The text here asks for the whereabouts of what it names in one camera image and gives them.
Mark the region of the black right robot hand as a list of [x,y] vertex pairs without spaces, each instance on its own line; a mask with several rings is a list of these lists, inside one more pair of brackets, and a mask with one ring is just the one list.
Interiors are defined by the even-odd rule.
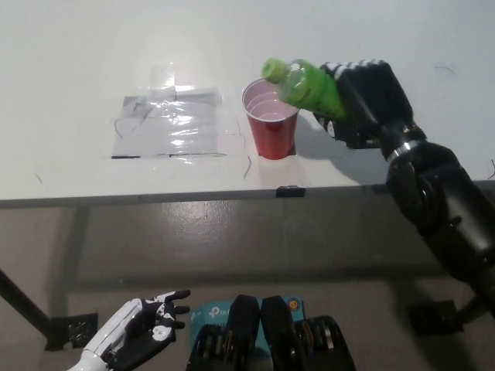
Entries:
[[379,148],[388,158],[404,143],[426,139],[389,63],[325,63],[320,69],[336,83],[344,115],[314,117],[335,140],[350,149]]

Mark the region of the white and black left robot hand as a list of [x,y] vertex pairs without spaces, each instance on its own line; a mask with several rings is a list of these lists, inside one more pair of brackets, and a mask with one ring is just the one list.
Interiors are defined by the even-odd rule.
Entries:
[[134,370],[175,342],[185,328],[177,315],[189,313],[176,304],[189,290],[127,301],[88,342],[73,370]]

